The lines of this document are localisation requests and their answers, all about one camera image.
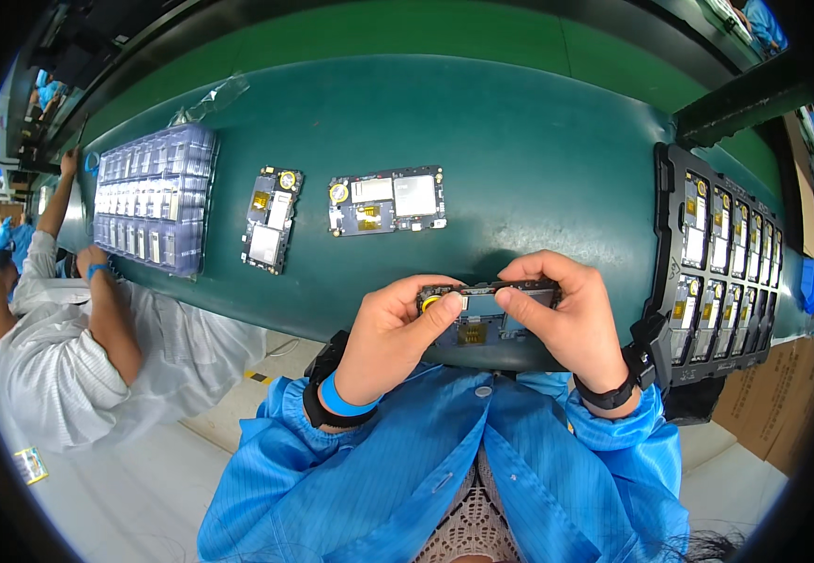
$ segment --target white cable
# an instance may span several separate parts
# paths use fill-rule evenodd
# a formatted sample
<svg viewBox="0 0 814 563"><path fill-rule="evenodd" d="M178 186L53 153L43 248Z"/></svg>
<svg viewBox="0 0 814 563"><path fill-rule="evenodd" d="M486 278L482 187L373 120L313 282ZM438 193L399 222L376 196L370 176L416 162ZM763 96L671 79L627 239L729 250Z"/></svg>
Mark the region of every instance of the white cable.
<svg viewBox="0 0 814 563"><path fill-rule="evenodd" d="M280 349L284 348L285 346L291 344L292 342L294 342L294 346L291 346L291 348L289 350L286 350L284 352L280 352L278 354L273 353L276 350L280 350ZM266 354L266 357L267 358L278 358L279 356L284 356L285 354L290 354L290 353L292 353L294 351L295 348L297 348L297 345L300 344L300 343L301 343L301 339L292 338L291 340L289 340L287 342L283 342L281 345L276 346L275 348L270 350L269 353Z"/></svg>

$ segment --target black plastic tray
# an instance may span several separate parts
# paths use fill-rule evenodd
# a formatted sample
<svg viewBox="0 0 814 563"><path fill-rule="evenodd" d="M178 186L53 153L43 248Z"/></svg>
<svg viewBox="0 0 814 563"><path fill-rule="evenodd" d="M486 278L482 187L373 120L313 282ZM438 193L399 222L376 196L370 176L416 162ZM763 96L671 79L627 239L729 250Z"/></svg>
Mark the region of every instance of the black plastic tray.
<svg viewBox="0 0 814 563"><path fill-rule="evenodd" d="M691 331L687 343L687 347L681 356L673 362L671 368L670 389L663 389L664 394L671 393L672 388L698 383L707 377L725 377L729 373L738 369L744 369L754 364L762 363L766 360L770 350L770 336L773 332L773 321L775 318L775 306L778 303L777 288L779 285L779 276L782 271L782 233L776 230L776 225L779 221L775 213L758 201L756 198L746 192L741 186L724 176L723 174L716 173L710 166L703 160L695 157L692 153L684 151L681 147L676 145L666 145L657 143L655 146L655 162L656 162L656 216L655 216L655 233L657 234L657 267L654 277L654 285L652 294L645 302L645 316L658 313L665 316L668 321L675 319L677 323L683 323L685 320L679 319L679 309L677 305L677 288L679 287L680 279L691 280L696 278L700 280L699 283L694 284L697 287L695 296L691 296L695 300L694 314L691 315ZM701 196L702 187L698 186L696 194L704 197L706 202L704 213L706 215L705 236L703 242L704 254L701 264L697 264L696 260L683 261L683 247L688 239L684 235L683 215L686 209L691 209L690 203L687 202L685 193L686 174L692 175L697 181L700 180L706 187L706 195ZM720 213L719 224L716 229L721 230L722 210L726 206L725 203L719 203L720 208L717 209L716 203L726 202L724 196L728 197L728 244L726 249L726 266L716 268L713 266L713 257L716 249L722 249L722 243L716 242L714 237L711 236L714 221L716 219L715 213ZM735 210L736 205L741 209L741 205L747 208L747 234L745 237L745 268L744 278L734 275L733 272L733 247L736 246L735 234ZM751 261L755 259L752 250L754 250L754 241L752 240L752 221L759 221L761 223L761 234L757 237L757 249L761 254L757 259L758 268L756 277L757 281L751 281L748 278L748 272L751 268ZM764 249L764 234L769 234L769 252L770 260L769 266L764 264L763 249ZM694 241L698 240L697 236L692 237ZM773 263L775 264L775 280L772 279L770 273L773 271ZM766 276L763 276L761 267L769 267ZM695 358L696 344L699 333L699 324L701 321L708 323L710 318L710 309L707 309L705 316L705 307L710 306L716 308L712 299L704 299L706 291L705 285L718 282L722 287L722 298L718 301L719 309L716 310L715 322L710 328L705 327L703 330L706 334L712 332L712 340L709 340L708 353L706 358L701 356ZM750 316L746 322L736 321L740 318L741 308L730 309L728 307L732 304L729 294L734 295L734 288L740 288L739 294L744 295L753 292L754 303ZM729 337L728 354L722 353L720 346L720 327L724 324L724 318L728 319L725 315L731 312L730 317L733 319L733 332ZM738 339L741 341L741 352L735 354L735 347Z"/></svg>

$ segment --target hand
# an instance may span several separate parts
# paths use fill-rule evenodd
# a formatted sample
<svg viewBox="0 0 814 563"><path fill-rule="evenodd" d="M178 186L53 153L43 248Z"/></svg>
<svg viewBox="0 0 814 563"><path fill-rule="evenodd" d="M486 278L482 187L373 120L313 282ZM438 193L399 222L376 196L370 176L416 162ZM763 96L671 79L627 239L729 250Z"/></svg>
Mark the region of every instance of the hand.
<svg viewBox="0 0 814 563"><path fill-rule="evenodd" d="M417 294L424 286L462 285L446 276L411 276L367 294L335 374L339 396L350 404L369 404L401 384L462 310L459 294L451 292L419 316Z"/></svg>
<svg viewBox="0 0 814 563"><path fill-rule="evenodd" d="M107 264L107 253L92 244L82 252L75 255L75 264L78 266L78 273L89 284L88 267L92 264Z"/></svg>
<svg viewBox="0 0 814 563"><path fill-rule="evenodd" d="M747 20L747 16L745 16L745 13L742 12L741 10L739 10L739 8L737 8L735 6L732 6L732 11L736 13L736 15L739 17L739 20L742 21L742 23L745 25L748 32L750 33L751 32L751 23Z"/></svg>
<svg viewBox="0 0 814 563"><path fill-rule="evenodd" d="M628 376L619 351L611 301L601 274L563 254L538 251L511 262L498 277L505 281L547 276L560 284L563 300L549 309L518 289L504 287L495 300L510 316L534 332L566 369L594 393L616 389Z"/></svg>
<svg viewBox="0 0 814 563"><path fill-rule="evenodd" d="M75 169L78 166L78 147L70 149L63 153L63 159L60 160L60 175L72 177L75 175Z"/></svg>

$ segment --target green workbench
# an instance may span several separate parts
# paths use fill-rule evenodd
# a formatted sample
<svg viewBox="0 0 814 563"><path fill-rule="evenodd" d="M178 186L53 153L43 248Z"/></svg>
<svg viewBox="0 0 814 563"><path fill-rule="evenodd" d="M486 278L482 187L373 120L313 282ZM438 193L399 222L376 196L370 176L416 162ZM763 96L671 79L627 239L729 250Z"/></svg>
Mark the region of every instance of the green workbench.
<svg viewBox="0 0 814 563"><path fill-rule="evenodd" d="M373 10L395 22L392 9L404 4L333 6L247 28L167 65L93 115L85 152L104 152L165 127L215 84L167 93L259 68L245 74L243 96L204 121L218 131L221 149L203 274L179 279L118 259L120 272L180 301L325 341L349 326L364 294L394 279L435 272L491 281L513 257L549 248L602 272L628 342L655 269L654 144L672 141L669 112L702 88L618 39L505 6L475 5L481 12L470 18L460 12L468 3L411 4L400 14L400 35L386 29L362 37L365 44L330 41L328 29L341 29L330 22L369 21ZM416 6L437 10L443 30L461 31L412 30L412 18L428 16ZM295 30L299 41L280 42ZM359 55L373 50L460 57ZM752 131L699 156L783 218L775 159ZM445 170L446 229L344 239L328 232L329 178L427 164ZM306 177L282 276L241 262L251 188L266 165ZM90 242L94 177L80 183L87 209L72 213L60 236L71 250ZM798 254L786 250L776 337L806 330L792 297L799 268ZM428 359L554 367L536 342L433 350Z"/></svg>

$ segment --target finger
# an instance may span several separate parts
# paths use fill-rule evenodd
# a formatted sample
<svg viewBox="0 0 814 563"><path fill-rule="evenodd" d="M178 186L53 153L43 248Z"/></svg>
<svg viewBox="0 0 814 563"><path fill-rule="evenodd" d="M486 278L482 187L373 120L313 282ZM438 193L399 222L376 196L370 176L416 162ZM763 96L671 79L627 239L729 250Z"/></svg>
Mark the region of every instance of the finger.
<svg viewBox="0 0 814 563"><path fill-rule="evenodd" d="M459 279L436 274L422 274L399 279L378 291L386 299L395 299L403 304L416 303L416 296L425 286L465 286Z"/></svg>
<svg viewBox="0 0 814 563"><path fill-rule="evenodd" d="M416 321L402 330L410 346L428 348L435 339L445 332L463 310L463 299L456 291L448 292L441 299L426 308Z"/></svg>
<svg viewBox="0 0 814 563"><path fill-rule="evenodd" d="M525 326L542 342L554 331L557 313L514 287L502 287L494 294L494 300L511 317Z"/></svg>
<svg viewBox="0 0 814 563"><path fill-rule="evenodd" d="M578 291L585 283L588 266L558 252L538 251L514 259L498 274L503 280L517 281L550 277L568 293Z"/></svg>

